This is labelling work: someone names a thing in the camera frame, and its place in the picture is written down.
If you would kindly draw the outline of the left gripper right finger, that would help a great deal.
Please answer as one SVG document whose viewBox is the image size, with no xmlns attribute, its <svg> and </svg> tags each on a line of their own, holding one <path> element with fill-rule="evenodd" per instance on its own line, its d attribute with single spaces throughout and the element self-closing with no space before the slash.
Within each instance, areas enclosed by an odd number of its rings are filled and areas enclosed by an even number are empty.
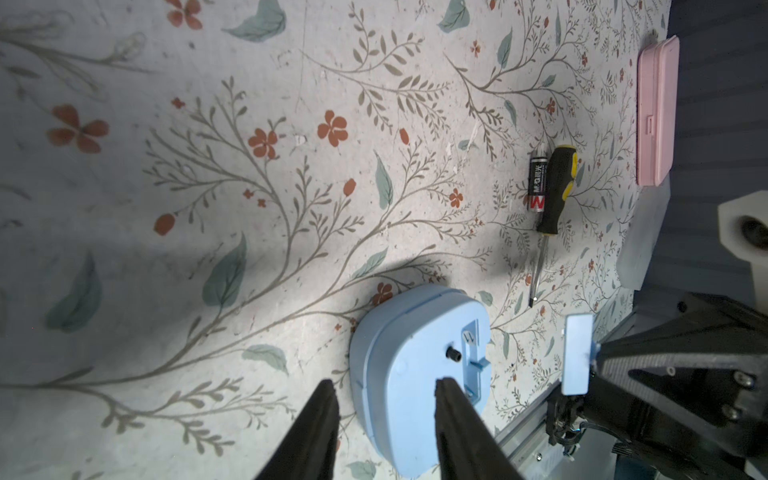
<svg viewBox="0 0 768 480">
<path fill-rule="evenodd" d="M 435 397 L 435 432 L 442 479 L 523 479 L 455 379 L 438 380 Z"/>
</svg>

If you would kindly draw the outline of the light blue battery cover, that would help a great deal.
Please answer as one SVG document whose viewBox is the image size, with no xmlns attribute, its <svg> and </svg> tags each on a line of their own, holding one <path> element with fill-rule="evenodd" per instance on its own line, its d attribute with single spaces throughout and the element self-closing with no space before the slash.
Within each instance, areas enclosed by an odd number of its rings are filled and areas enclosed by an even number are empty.
<svg viewBox="0 0 768 480">
<path fill-rule="evenodd" d="M 591 367 L 600 345 L 593 340 L 594 314 L 566 317 L 561 393 L 565 396 L 585 395 L 589 389 Z"/>
</svg>

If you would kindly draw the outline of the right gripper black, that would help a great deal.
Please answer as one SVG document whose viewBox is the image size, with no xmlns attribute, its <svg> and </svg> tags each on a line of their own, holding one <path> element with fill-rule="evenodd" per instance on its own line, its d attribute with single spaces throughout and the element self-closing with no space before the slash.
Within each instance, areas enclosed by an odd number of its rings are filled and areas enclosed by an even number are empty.
<svg viewBox="0 0 768 480">
<path fill-rule="evenodd" d="M 679 315 L 602 345 L 585 395 L 546 399 L 549 443 L 585 433 L 671 479 L 767 476 L 767 317 L 726 296 L 688 293 Z"/>
</svg>

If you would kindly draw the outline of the black red AA battery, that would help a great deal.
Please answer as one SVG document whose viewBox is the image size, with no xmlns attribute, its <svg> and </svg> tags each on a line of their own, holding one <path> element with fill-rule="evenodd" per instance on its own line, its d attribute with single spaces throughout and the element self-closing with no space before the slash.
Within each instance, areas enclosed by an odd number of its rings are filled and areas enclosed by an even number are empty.
<svg viewBox="0 0 768 480">
<path fill-rule="evenodd" d="M 535 213 L 545 209 L 547 167 L 548 157 L 534 152 L 529 162 L 527 206 Z"/>
</svg>

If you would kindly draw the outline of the black yellow screwdriver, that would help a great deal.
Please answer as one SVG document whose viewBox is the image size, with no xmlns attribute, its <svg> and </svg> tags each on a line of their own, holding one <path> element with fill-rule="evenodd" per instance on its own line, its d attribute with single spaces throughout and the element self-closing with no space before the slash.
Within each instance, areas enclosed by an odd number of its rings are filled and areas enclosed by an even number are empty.
<svg viewBox="0 0 768 480">
<path fill-rule="evenodd" d="M 532 307 L 538 301 L 538 287 L 543 273 L 549 240 L 559 232 L 559 220 L 565 203 L 573 189 L 578 169 L 579 155 L 573 146 L 557 146 L 548 157 L 545 209 L 543 212 L 537 213 L 538 220 L 536 223 L 536 232 L 541 236 L 541 246 L 530 284 L 529 307 Z"/>
</svg>

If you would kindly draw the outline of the light blue alarm clock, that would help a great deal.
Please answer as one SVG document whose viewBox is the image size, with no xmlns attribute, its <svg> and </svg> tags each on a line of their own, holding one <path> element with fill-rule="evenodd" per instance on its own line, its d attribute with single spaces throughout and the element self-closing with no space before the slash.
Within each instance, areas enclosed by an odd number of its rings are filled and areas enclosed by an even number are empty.
<svg viewBox="0 0 768 480">
<path fill-rule="evenodd" d="M 490 397 L 486 307 L 462 290 L 425 284 L 373 308 L 350 344 L 355 411 L 380 456 L 406 478 L 435 466 L 435 389 L 451 377 L 476 412 Z"/>
</svg>

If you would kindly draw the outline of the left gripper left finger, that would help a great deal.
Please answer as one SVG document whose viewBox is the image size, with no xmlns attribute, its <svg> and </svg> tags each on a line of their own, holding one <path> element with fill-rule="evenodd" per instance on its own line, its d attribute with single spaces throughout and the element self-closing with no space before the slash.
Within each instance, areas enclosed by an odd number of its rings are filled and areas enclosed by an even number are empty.
<svg viewBox="0 0 768 480">
<path fill-rule="evenodd" d="M 339 422 L 335 387 L 330 379 L 324 379 L 256 479 L 332 479 Z"/>
</svg>

